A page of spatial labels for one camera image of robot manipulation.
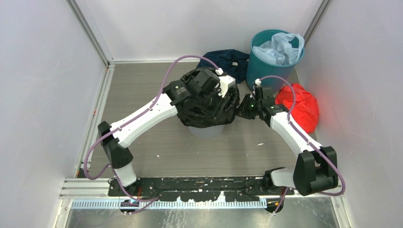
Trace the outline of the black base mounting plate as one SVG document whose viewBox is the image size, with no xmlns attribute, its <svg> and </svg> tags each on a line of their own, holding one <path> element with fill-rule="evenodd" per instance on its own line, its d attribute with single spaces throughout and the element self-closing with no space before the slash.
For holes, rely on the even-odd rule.
<svg viewBox="0 0 403 228">
<path fill-rule="evenodd" d="M 133 197 L 173 202 L 217 201 L 223 195 L 227 202 L 257 201 L 259 197 L 274 196 L 285 191 L 285 187 L 270 186 L 263 176 L 244 177 L 160 177 L 139 178 L 135 183 L 122 189 L 116 179 L 109 179 L 109 197 Z"/>
</svg>

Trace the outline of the dark navy cloth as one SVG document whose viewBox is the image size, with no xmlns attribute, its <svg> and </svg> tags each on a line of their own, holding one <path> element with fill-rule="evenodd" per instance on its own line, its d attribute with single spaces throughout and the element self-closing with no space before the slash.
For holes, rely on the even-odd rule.
<svg viewBox="0 0 403 228">
<path fill-rule="evenodd" d="M 207 52 L 203 57 L 211 60 L 224 72 L 235 78 L 237 84 L 246 79 L 249 54 L 235 49 L 226 49 Z"/>
</svg>

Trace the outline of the teal plastic bucket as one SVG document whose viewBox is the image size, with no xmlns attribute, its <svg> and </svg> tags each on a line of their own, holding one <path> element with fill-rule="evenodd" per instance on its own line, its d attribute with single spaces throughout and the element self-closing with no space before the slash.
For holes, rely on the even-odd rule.
<svg viewBox="0 0 403 228">
<path fill-rule="evenodd" d="M 299 34 L 269 29 L 257 33 L 250 42 L 246 83 L 250 90 L 256 79 L 279 76 L 288 79 L 305 54 L 305 40 Z"/>
</svg>

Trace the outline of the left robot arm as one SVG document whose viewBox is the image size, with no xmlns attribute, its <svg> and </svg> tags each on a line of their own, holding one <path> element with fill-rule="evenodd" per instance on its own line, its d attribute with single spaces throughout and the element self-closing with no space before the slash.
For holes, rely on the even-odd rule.
<svg viewBox="0 0 403 228">
<path fill-rule="evenodd" d="M 127 196 L 138 192 L 133 155 L 128 147 L 140 135 L 173 116 L 187 127 L 215 137 L 213 131 L 232 123 L 240 101 L 235 78 L 221 70 L 202 67 L 170 82 L 148 104 L 114 123 L 98 125 L 101 145 L 109 159 L 120 190 Z"/>
</svg>

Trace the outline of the black trash bag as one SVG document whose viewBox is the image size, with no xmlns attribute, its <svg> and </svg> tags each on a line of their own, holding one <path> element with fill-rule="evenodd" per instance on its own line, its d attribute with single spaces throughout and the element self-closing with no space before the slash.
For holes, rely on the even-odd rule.
<svg viewBox="0 0 403 228">
<path fill-rule="evenodd" d="M 199 67 L 189 71 L 179 80 L 170 82 L 163 88 L 178 113 L 177 117 L 185 126 L 206 128 L 226 125 L 235 119 L 236 109 L 240 104 L 240 92 L 237 84 L 231 87 L 227 95 L 235 95 L 233 118 L 201 118 L 198 116 L 198 95 L 218 94 L 220 80 L 214 67 Z"/>
</svg>

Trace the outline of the red cloth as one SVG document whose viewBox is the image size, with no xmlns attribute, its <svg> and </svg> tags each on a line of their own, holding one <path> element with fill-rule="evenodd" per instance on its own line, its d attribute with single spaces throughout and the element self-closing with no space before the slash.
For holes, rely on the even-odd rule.
<svg viewBox="0 0 403 228">
<path fill-rule="evenodd" d="M 295 91 L 296 103 L 291 114 L 294 120 L 307 133 L 315 131 L 319 122 L 319 107 L 316 98 L 303 86 L 293 83 L 292 88 Z M 290 109 L 293 102 L 292 91 L 289 86 L 282 87 L 275 97 L 276 104 L 283 104 Z"/>
</svg>

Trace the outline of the light blue plastic bag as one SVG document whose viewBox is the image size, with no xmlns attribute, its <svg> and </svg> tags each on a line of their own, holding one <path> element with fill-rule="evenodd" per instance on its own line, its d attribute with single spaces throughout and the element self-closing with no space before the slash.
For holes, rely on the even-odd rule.
<svg viewBox="0 0 403 228">
<path fill-rule="evenodd" d="M 253 46 L 252 52 L 266 64 L 285 66 L 298 62 L 304 46 L 305 40 L 299 34 L 280 32 L 273 35 L 271 40 Z"/>
</svg>

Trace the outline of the aluminium frame rail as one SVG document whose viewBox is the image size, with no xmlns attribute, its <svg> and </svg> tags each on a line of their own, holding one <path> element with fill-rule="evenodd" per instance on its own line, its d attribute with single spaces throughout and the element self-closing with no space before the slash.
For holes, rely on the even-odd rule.
<svg viewBox="0 0 403 228">
<path fill-rule="evenodd" d="M 97 139 L 97 126 L 102 120 L 103 111 L 105 108 L 108 92 L 110 89 L 113 73 L 115 70 L 114 60 L 110 60 L 105 74 L 101 80 L 101 86 L 96 97 L 95 106 L 90 112 L 90 121 L 87 125 L 86 133 L 84 136 L 84 144 L 81 152 L 78 155 L 78 161 L 75 165 L 74 176 L 66 178 L 60 192 L 59 199 L 95 199 L 106 197 L 108 193 L 109 184 L 105 179 L 89 180 L 87 178 L 79 178 L 80 171 L 83 170 L 85 164 L 84 159 L 88 149 Z"/>
</svg>

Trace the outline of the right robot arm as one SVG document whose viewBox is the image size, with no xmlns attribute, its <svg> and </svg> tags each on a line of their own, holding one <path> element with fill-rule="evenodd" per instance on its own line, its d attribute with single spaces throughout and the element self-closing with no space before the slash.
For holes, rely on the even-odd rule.
<svg viewBox="0 0 403 228">
<path fill-rule="evenodd" d="M 282 137 L 297 158 L 292 171 L 283 167 L 265 171 L 266 193 L 276 195 L 282 187 L 289 187 L 307 196 L 338 186 L 339 178 L 334 170 L 337 167 L 335 150 L 310 137 L 283 104 L 275 103 L 268 89 L 257 86 L 252 94 L 246 94 L 236 115 L 248 120 L 258 117 Z"/>
</svg>

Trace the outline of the grey translucent trash bin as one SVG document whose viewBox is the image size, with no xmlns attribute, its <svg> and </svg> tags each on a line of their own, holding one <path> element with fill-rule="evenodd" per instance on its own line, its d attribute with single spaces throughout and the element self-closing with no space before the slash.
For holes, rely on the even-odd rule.
<svg viewBox="0 0 403 228">
<path fill-rule="evenodd" d="M 194 136 L 199 137 L 199 138 L 204 138 L 204 139 L 211 139 L 219 136 L 225 125 L 217 125 L 217 126 L 211 126 L 211 127 L 206 127 L 206 128 L 197 128 L 197 127 L 192 127 L 189 126 L 188 130 L 190 133 L 192 133 Z"/>
</svg>

